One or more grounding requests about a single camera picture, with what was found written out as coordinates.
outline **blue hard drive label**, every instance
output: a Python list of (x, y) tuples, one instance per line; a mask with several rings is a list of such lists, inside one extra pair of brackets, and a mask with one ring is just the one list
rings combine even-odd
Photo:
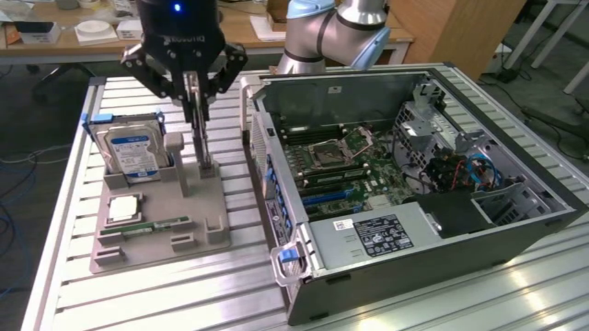
[(148, 177), (157, 173), (157, 161), (148, 151), (148, 136), (113, 138), (111, 140), (115, 157), (123, 171), (129, 177)]
[(412, 247), (411, 239), (395, 215), (356, 222), (354, 227), (370, 257)]

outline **power supply label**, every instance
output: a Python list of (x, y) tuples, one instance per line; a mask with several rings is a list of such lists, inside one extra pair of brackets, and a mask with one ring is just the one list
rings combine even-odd
[(412, 247), (411, 239), (395, 215), (356, 222), (354, 227), (370, 257)]

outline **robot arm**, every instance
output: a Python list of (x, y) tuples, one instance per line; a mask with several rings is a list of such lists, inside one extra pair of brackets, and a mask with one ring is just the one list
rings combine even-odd
[(324, 58), (368, 69), (390, 36), (387, 0), (291, 0), (279, 74), (324, 71)]
[[(208, 104), (217, 92), (228, 90), (247, 55), (243, 47), (224, 41), (216, 0), (137, 0), (137, 9), (143, 38), (140, 45), (125, 49), (121, 64), (157, 97), (180, 102), (192, 126), (196, 159), (201, 169), (208, 169)], [(209, 79), (208, 70), (221, 51), (227, 64)], [(147, 55), (169, 71), (171, 80), (147, 65)]]

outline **wooden cabinet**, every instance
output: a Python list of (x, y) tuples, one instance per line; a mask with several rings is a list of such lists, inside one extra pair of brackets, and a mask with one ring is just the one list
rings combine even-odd
[(415, 36), (404, 63), (451, 62), (476, 79), (511, 27), (525, 0), (390, 0)]

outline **motherboard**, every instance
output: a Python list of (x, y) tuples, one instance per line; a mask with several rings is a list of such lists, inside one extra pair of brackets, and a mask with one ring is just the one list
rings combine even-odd
[(399, 205), (415, 195), (384, 136), (364, 126), (283, 135), (285, 159), (310, 221)]

